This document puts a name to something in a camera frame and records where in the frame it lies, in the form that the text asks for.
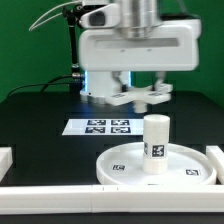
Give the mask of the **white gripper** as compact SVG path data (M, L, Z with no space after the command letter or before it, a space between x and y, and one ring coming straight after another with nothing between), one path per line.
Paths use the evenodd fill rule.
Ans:
M116 29L92 29L79 39L79 61L87 71L114 71L121 92L127 86L120 71L157 71L154 91L165 80L164 71L190 71L199 64L199 19L168 20L155 27L145 39L126 39Z

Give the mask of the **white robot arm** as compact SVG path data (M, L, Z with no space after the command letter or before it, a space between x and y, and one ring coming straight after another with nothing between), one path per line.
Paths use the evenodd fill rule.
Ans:
M170 99L167 71L190 71L199 63L198 18L164 20L159 0L114 0L81 17L79 62L87 73L81 95L112 105L158 104ZM122 89L135 71L153 71L158 81L146 88Z

